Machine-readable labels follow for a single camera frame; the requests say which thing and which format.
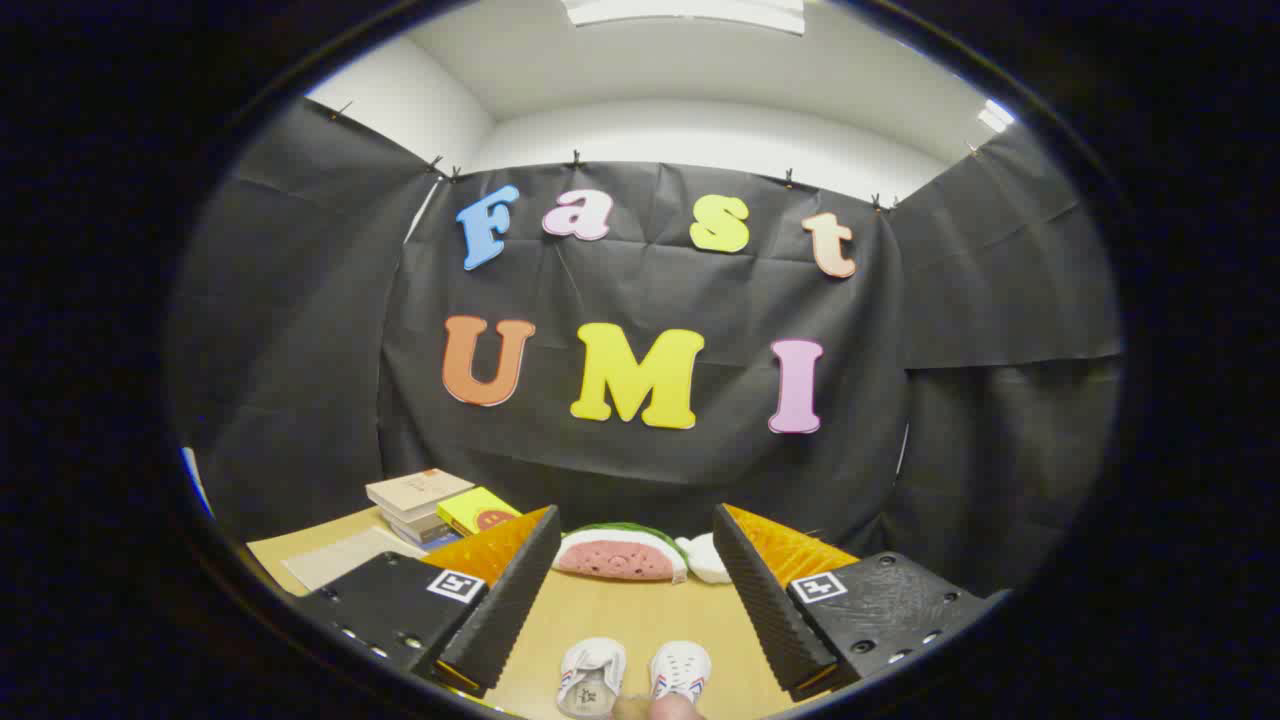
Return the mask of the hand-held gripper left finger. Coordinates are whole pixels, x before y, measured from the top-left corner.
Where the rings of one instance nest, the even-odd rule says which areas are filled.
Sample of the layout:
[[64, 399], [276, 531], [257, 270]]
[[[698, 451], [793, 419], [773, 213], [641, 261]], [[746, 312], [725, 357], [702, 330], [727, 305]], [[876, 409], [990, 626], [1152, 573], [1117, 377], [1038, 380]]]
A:
[[378, 664], [480, 700], [497, 687], [559, 546], [550, 505], [422, 559], [375, 553], [294, 609]]

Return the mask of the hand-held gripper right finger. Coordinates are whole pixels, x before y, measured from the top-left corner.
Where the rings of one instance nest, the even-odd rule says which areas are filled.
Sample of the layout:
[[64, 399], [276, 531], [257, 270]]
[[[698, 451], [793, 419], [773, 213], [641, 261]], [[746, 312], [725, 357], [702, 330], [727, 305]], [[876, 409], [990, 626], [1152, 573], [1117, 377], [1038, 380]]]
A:
[[780, 688], [800, 702], [964, 634], [1009, 596], [973, 594], [897, 552], [855, 557], [721, 503], [713, 543]]

